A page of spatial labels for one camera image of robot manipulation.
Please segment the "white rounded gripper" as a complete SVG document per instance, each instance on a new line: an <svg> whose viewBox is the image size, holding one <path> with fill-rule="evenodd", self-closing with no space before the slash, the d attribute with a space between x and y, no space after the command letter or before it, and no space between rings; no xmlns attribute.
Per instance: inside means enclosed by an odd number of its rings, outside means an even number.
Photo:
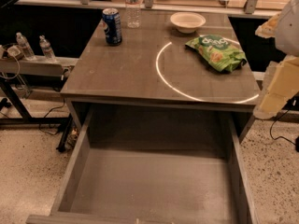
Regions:
<svg viewBox="0 0 299 224"><path fill-rule="evenodd" d="M299 92L299 0L260 25L255 34L275 37L276 48L288 54L280 63L271 62L263 77L263 89L254 107L256 119L271 119Z"/></svg>

